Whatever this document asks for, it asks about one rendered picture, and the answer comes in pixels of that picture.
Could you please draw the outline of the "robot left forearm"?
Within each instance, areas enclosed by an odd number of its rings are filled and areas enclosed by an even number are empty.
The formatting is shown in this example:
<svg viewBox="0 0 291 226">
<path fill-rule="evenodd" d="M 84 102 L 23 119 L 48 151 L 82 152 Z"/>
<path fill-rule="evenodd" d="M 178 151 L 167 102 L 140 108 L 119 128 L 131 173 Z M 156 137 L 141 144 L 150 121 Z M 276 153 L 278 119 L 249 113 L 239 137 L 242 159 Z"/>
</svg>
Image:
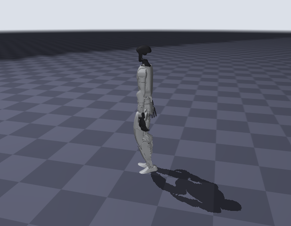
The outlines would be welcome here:
<svg viewBox="0 0 291 226">
<path fill-rule="evenodd" d="M 138 102 L 138 106 L 137 106 L 137 110 L 138 110 L 138 117 L 142 117 L 142 113 L 144 113 L 144 95 L 142 92 L 138 92 L 137 93 L 137 102 Z"/>
</svg>

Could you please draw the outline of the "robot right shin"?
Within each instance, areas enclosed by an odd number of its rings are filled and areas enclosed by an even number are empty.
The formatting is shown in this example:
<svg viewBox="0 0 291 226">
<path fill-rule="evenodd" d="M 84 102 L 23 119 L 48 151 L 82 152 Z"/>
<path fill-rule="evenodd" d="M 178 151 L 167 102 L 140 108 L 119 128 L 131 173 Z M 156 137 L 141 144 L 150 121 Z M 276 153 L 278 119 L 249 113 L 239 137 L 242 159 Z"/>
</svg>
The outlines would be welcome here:
<svg viewBox="0 0 291 226">
<path fill-rule="evenodd" d="M 151 135 L 152 136 L 152 135 Z M 151 154 L 153 153 L 152 149 L 153 149 L 153 141 L 151 141 L 150 143 L 148 143 L 148 146 L 150 148 Z M 147 163 L 146 163 L 147 165 Z M 147 165 L 148 166 L 148 165 Z M 149 165 L 150 166 L 150 165 Z"/>
</svg>

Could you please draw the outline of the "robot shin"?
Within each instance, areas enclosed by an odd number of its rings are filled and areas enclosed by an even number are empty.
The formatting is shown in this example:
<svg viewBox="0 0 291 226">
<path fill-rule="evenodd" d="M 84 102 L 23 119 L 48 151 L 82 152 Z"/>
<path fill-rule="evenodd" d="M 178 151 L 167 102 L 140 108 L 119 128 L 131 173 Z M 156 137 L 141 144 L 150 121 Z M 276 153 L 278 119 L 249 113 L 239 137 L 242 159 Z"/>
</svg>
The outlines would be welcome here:
<svg viewBox="0 0 291 226">
<path fill-rule="evenodd" d="M 141 144 L 141 147 L 138 146 L 138 148 L 139 148 L 144 160 L 146 161 L 148 167 L 150 169 L 153 168 L 153 164 L 152 164 L 152 161 L 151 161 L 151 156 L 152 155 L 151 155 L 150 148 L 148 146 L 148 142 L 147 141 L 143 141 L 142 144 Z"/>
<path fill-rule="evenodd" d="M 151 135 L 152 136 L 152 135 Z M 153 153 L 152 149 L 153 149 L 153 141 L 151 141 L 150 143 L 148 143 L 148 146 L 150 148 L 151 154 Z M 147 165 L 147 163 L 146 163 Z M 148 166 L 148 165 L 147 165 Z M 150 166 L 150 165 L 149 165 Z"/>
</svg>

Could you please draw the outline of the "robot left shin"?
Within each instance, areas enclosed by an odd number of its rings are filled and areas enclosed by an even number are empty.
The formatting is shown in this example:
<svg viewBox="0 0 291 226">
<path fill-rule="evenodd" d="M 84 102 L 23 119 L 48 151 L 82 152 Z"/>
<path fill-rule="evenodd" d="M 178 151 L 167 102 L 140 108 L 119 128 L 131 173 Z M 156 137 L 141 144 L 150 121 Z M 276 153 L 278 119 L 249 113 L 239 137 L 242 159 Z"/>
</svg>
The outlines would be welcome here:
<svg viewBox="0 0 291 226">
<path fill-rule="evenodd" d="M 152 164 L 152 161 L 151 161 L 151 156 L 152 155 L 151 155 L 150 148 L 148 146 L 148 142 L 147 141 L 143 141 L 142 144 L 141 144 L 141 147 L 138 146 L 138 148 L 139 148 L 144 160 L 146 161 L 148 167 L 150 169 L 153 168 L 153 164 Z"/>
</svg>

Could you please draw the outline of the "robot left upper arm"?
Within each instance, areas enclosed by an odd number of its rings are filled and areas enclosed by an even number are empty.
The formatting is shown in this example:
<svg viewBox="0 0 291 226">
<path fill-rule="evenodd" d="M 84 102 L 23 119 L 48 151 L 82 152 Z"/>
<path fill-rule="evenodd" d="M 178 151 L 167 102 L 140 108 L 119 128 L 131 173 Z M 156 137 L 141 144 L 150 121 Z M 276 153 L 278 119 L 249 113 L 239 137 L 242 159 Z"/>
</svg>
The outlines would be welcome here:
<svg viewBox="0 0 291 226">
<path fill-rule="evenodd" d="M 146 92 L 146 78 L 147 78 L 147 71 L 146 69 L 140 69 L 137 73 L 138 76 L 138 86 L 140 88 L 140 91 L 138 92 L 142 92 L 143 95 L 145 96 L 145 92 Z"/>
</svg>

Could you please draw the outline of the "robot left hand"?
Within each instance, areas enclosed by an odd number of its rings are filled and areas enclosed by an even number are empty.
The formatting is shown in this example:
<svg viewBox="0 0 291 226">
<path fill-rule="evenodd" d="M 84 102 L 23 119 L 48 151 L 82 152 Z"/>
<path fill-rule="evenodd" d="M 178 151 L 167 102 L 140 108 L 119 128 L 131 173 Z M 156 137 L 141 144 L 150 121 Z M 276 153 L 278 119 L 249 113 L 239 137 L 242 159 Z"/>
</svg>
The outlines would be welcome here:
<svg viewBox="0 0 291 226">
<path fill-rule="evenodd" d="M 139 126 L 141 128 L 142 131 L 146 132 L 146 131 L 149 131 L 149 129 L 147 129 L 146 127 L 146 123 L 144 121 L 144 118 L 145 118 L 145 114 L 142 113 L 142 117 L 138 117 L 140 120 L 139 120 Z"/>
</svg>

